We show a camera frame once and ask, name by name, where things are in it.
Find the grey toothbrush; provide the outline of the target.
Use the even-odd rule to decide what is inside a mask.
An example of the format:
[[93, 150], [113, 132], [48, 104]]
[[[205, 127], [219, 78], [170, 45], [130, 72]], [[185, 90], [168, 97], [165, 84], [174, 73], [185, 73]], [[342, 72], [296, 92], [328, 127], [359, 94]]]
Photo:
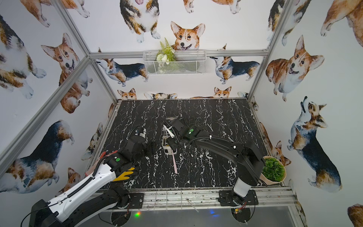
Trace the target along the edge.
[[171, 138], [174, 138], [175, 137], [175, 135], [173, 134], [173, 132], [170, 130], [171, 129], [171, 127], [170, 128], [168, 128], [166, 125], [163, 125], [163, 128], [164, 128], [164, 130], [166, 131], [166, 133], [171, 137]]

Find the white toothbrush holder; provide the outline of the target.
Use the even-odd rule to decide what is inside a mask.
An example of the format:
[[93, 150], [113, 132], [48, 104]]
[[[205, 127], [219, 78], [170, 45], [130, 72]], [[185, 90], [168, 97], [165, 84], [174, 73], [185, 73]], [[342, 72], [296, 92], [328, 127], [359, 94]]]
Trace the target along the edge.
[[169, 126], [162, 126], [162, 148], [164, 149], [164, 153], [166, 155], [176, 155], [177, 151], [173, 151], [167, 142], [167, 139], [171, 138], [171, 135], [166, 130], [166, 127], [169, 128]]

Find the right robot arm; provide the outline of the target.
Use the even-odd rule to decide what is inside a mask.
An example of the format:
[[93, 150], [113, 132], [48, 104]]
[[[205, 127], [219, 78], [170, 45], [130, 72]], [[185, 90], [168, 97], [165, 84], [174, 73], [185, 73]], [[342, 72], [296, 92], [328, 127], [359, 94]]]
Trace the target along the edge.
[[258, 185], [265, 159], [254, 143], [219, 138], [195, 125], [185, 125], [177, 118], [165, 120], [164, 128], [170, 135], [167, 143], [173, 151], [188, 147], [206, 149], [233, 162], [237, 169], [233, 193], [238, 197], [246, 197]]

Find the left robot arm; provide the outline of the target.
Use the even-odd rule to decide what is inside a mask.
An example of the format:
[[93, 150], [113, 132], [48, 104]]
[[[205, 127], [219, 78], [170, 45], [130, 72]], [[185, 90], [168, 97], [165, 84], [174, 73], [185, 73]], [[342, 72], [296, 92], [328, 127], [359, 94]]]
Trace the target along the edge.
[[139, 161], [151, 151], [146, 129], [135, 129], [126, 145], [102, 157], [93, 172], [68, 191], [49, 201], [39, 200], [29, 213], [30, 227], [77, 227], [93, 216], [116, 205], [129, 205], [129, 193], [122, 186], [113, 186], [91, 198], [104, 185], [114, 181], [130, 181], [139, 173]]

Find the yellow work glove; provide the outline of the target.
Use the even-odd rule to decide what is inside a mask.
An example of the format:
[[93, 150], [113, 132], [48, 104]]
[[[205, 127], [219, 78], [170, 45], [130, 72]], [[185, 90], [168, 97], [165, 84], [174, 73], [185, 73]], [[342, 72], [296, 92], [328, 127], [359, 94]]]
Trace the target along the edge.
[[113, 182], [128, 181], [135, 174], [135, 167], [131, 167], [129, 170], [123, 172], [120, 176], [115, 178]]

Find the green fern plant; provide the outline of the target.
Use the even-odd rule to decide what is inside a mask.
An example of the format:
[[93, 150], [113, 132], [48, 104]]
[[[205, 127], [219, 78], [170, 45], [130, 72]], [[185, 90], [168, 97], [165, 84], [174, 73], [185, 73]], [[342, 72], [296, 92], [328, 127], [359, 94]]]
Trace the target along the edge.
[[157, 53], [156, 62], [158, 64], [159, 71], [165, 73], [169, 70], [171, 62], [175, 62], [175, 50], [169, 44], [168, 40], [165, 38], [164, 43], [160, 41], [161, 50]]

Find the potted green plant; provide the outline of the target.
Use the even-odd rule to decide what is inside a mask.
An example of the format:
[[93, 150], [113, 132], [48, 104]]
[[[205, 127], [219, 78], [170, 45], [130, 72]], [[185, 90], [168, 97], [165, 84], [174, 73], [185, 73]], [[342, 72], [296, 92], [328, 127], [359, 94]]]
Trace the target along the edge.
[[271, 156], [264, 156], [265, 165], [262, 169], [260, 179], [266, 185], [281, 183], [286, 178], [286, 169], [282, 163]]

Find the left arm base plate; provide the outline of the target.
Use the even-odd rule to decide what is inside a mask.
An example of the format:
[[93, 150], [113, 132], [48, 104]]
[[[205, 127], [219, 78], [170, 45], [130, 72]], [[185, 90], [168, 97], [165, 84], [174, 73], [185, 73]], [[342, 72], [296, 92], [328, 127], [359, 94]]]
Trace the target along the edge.
[[123, 195], [116, 206], [119, 209], [141, 209], [143, 206], [144, 196], [144, 193]]

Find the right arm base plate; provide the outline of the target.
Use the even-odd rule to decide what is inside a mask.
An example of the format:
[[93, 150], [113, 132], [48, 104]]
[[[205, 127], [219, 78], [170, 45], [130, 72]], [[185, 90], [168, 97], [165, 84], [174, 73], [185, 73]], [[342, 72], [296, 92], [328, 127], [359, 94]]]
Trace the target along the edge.
[[231, 207], [242, 206], [244, 204], [252, 206], [259, 204], [255, 190], [249, 190], [245, 197], [239, 196], [233, 190], [221, 190], [218, 193], [217, 200], [221, 206]]

